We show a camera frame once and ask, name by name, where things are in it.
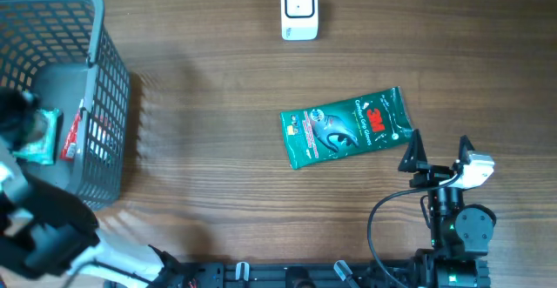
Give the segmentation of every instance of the white device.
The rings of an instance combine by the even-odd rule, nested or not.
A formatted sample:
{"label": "white device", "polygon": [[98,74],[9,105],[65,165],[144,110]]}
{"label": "white device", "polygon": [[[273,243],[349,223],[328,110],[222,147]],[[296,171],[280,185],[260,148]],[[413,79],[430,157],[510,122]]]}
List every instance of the white device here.
{"label": "white device", "polygon": [[319,27],[318,0],[280,0],[282,38],[312,40]]}

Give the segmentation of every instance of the red 3m logo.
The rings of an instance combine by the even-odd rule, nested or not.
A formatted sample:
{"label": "red 3m logo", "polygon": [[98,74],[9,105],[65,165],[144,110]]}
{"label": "red 3m logo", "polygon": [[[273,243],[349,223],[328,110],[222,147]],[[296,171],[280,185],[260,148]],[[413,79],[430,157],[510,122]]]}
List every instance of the red 3m logo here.
{"label": "red 3m logo", "polygon": [[383,118],[381,118],[381,112],[378,109],[367,110],[367,118],[369,119],[369,124],[372,125],[373,132],[380,132],[385,130],[383,125]]}

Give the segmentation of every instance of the wooden table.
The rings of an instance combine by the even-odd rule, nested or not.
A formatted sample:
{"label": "wooden table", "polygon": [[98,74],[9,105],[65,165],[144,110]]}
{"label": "wooden table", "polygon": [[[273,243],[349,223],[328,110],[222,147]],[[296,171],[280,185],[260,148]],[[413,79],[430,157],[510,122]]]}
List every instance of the wooden table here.
{"label": "wooden table", "polygon": [[[465,194],[498,215],[493,286],[554,286],[557,0],[319,1],[319,39],[288,43],[279,0],[105,0],[133,93],[102,226],[184,260],[366,261],[369,211],[408,186],[406,147],[293,171],[279,113],[399,85],[430,162],[467,134],[497,163]],[[419,196],[376,220],[382,258],[430,245]]]}

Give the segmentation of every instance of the black cable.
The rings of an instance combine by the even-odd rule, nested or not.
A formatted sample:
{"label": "black cable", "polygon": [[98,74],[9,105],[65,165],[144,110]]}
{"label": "black cable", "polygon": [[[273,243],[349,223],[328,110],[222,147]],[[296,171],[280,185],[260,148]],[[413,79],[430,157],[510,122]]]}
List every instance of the black cable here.
{"label": "black cable", "polygon": [[396,277],[394,277],[388,270],[387,268],[383,265],[383,263],[381,262],[381,260],[379,259],[379,255],[377,254],[377,252],[375,251],[375,248],[373,247],[373,241],[372,241],[372,221],[373,221],[373,215],[375,215],[375,212],[377,211],[377,209],[385,202],[396,198],[396,197],[400,197],[400,196],[405,196],[411,193],[419,193],[419,192],[426,192],[426,191],[434,191],[437,189],[441,189],[441,188],[445,188],[451,184],[454,184],[454,182],[456,182],[457,180],[459,180],[461,176],[461,173],[457,173],[456,175],[454,175],[451,179],[449,179],[449,181],[447,181],[444,184],[438,185],[438,186],[434,186],[434,187],[427,187],[427,188],[419,188],[419,189],[410,189],[407,191],[399,191],[399,192],[395,192],[392,195],[383,198],[381,201],[379,201],[375,206],[373,206],[372,212],[369,214],[369,218],[367,219],[367,243],[369,244],[369,249],[372,251],[372,255],[373,258],[375,258],[375,262],[377,262],[377,265],[379,265],[379,267],[381,268],[381,270],[389,277],[391,278],[397,285],[399,285],[400,287],[403,288],[408,288],[406,285],[402,284],[398,279],[396,279]]}
{"label": "black cable", "polygon": [[421,207],[421,213],[424,214],[424,219],[426,220],[427,228],[432,229],[431,223],[429,223],[429,217],[427,216],[426,206],[424,205],[424,199],[427,198],[427,195],[422,196],[419,199],[419,206]]}
{"label": "black cable", "polygon": [[103,267],[103,268],[105,268],[105,269],[107,269],[107,270],[109,270],[109,271],[114,271],[114,272],[116,272],[116,273],[118,273],[118,274],[120,274],[120,275],[124,275],[124,276],[127,276],[127,277],[129,277],[129,278],[134,278],[134,279],[139,280],[139,281],[141,281],[141,282],[144,282],[144,283],[146,283],[146,284],[148,284],[148,285],[155,285],[155,286],[157,286],[156,284],[154,284],[154,283],[151,282],[150,280],[145,279],[145,278],[142,278],[142,277],[136,275],[135,273],[130,273],[130,272],[127,272],[127,271],[123,271],[123,270],[120,270],[120,269],[118,269],[118,268],[116,268],[116,267],[114,267],[114,266],[111,266],[111,265],[107,265],[107,264],[105,264],[105,263],[98,262],[97,260],[92,260],[92,261],[89,261],[89,262],[86,262],[86,263],[83,263],[82,265],[80,265],[80,266],[74,271],[74,273],[71,274],[71,276],[70,276],[68,279],[66,279],[66,281],[65,281],[64,285],[62,286],[62,288],[69,288],[69,287],[71,286],[71,284],[73,283],[73,281],[76,279],[76,277],[79,275],[79,272],[80,272],[85,266]]}

